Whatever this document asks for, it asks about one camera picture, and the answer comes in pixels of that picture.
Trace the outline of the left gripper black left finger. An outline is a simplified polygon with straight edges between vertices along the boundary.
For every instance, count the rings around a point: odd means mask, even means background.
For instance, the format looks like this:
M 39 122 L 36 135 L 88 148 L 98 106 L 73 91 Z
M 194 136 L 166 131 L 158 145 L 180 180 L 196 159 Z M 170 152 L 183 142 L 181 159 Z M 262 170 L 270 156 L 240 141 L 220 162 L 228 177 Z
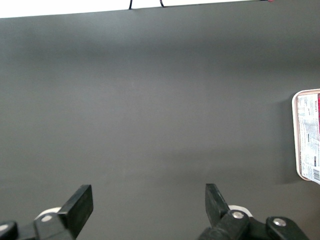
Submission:
M 92 186 L 81 185 L 61 207 L 42 211 L 28 225 L 0 223 L 2 240 L 75 240 L 93 212 Z

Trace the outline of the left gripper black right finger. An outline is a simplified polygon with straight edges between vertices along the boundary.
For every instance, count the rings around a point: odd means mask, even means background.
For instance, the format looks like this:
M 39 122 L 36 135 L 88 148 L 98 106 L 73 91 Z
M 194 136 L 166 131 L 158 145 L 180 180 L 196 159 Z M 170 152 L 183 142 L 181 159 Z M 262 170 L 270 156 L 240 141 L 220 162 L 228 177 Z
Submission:
M 210 222 L 199 240 L 307 240 L 307 235 L 291 219 L 270 216 L 262 223 L 241 206 L 228 205 L 218 187 L 205 185 L 205 210 Z

